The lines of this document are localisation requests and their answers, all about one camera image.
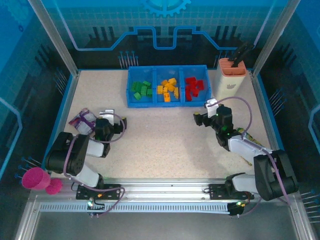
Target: pink cup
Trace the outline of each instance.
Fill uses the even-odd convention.
[[[50,185],[50,175],[41,167],[29,169],[22,177],[22,186],[26,189],[42,190]]]
[[[62,181],[59,178],[51,179],[41,167],[33,167],[23,175],[22,186],[32,190],[45,189],[48,194],[54,195],[61,190]]]

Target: yellow block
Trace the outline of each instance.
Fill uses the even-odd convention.
[[[175,86],[177,84],[177,80],[175,78],[170,78],[168,81],[172,86]]]
[[[164,93],[164,86],[158,85],[158,87],[156,88],[156,93],[163,94]]]
[[[170,83],[167,83],[165,86],[168,88],[170,92],[173,92],[175,90],[175,87],[172,86]]]
[[[166,103],[171,102],[171,100],[170,100],[170,93],[164,93],[163,96],[164,96],[164,101],[165,101]]]
[[[176,87],[176,88],[174,89],[174,93],[173,93],[173,94],[174,94],[174,96],[175,96],[176,99],[179,99],[179,88]]]
[[[167,80],[163,80],[163,81],[161,82],[161,85],[162,85],[162,86],[165,86],[167,83],[168,83]]]

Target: green block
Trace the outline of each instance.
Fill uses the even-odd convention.
[[[131,92],[135,92],[135,91],[136,91],[136,85],[137,85],[137,82],[134,81],[134,82],[132,83],[132,86],[131,86]]]
[[[148,89],[147,91],[146,91],[146,96],[147,97],[152,97],[152,89]]]
[[[141,88],[142,88],[142,86],[143,86],[143,84],[142,84],[142,82],[136,82],[136,84],[135,84],[135,91],[137,92],[137,93],[141,93]]]
[[[148,88],[150,88],[150,86],[151,86],[151,83],[148,81],[143,81],[143,84],[146,85]]]
[[[141,96],[146,96],[147,95],[147,86],[142,86],[141,87]]]
[[[141,95],[140,93],[136,92],[135,94],[133,94],[133,96],[135,97],[135,99],[140,100],[141,99]]]

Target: beige speckled surface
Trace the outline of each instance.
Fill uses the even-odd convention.
[[[211,80],[214,74],[214,70],[209,71]],[[253,167],[240,156],[218,145],[213,129],[196,126],[193,113],[202,113],[204,108],[127,108],[127,75],[124,70],[81,72],[67,121],[86,107],[97,116],[104,109],[115,109],[128,122],[123,138],[112,143],[106,158],[87,156],[94,170],[111,178],[225,178],[253,173]],[[269,147],[248,77],[237,96],[244,97],[252,107],[253,122],[248,132]],[[245,128],[249,122],[246,105],[238,100],[228,100],[225,105],[232,109],[234,126]],[[68,123],[64,130],[77,134]]]

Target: blue tray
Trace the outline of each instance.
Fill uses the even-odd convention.
[[[204,90],[192,101],[186,101],[185,78],[195,77],[203,80]],[[171,102],[165,102],[163,94],[157,94],[157,86],[163,80],[175,78],[179,88],[179,99],[169,92]],[[136,100],[131,92],[133,82],[148,81],[152,84],[152,97],[143,96]],[[173,66],[130,66],[126,86],[126,100],[129,108],[155,108],[155,107],[202,107],[211,97],[210,79],[206,65],[173,65]]]

